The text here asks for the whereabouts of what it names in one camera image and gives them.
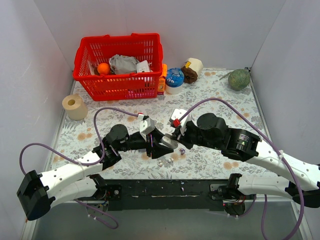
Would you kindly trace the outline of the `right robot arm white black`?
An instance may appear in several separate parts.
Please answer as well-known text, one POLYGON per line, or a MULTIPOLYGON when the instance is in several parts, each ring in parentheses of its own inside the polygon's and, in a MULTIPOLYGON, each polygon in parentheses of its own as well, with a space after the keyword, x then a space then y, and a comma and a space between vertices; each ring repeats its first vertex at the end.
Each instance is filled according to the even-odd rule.
POLYGON ((281 196, 300 203, 301 188, 308 208, 320 206, 320 167, 290 155, 278 155, 258 135, 240 128, 230 128, 223 118, 213 113, 201 115, 194 123, 184 110, 175 109, 170 117, 175 128, 172 139, 191 149, 194 145, 219 150, 224 157, 263 167, 276 177, 246 176, 233 173, 225 186, 213 191, 215 198, 237 199, 241 196, 264 194, 281 196))

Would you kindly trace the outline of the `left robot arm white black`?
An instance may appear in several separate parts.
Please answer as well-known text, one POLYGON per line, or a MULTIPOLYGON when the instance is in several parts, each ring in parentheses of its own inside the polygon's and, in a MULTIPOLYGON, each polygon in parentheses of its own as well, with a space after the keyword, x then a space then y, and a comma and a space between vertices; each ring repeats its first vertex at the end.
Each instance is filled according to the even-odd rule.
POLYGON ((114 125, 102 142, 74 163, 42 173, 32 170, 24 175, 17 197, 29 221, 41 218, 64 202, 111 196, 112 190, 99 173, 120 161, 120 152, 145 150, 148 157, 157 159, 178 146, 155 127, 148 127, 145 133, 129 134, 123 124, 114 125))

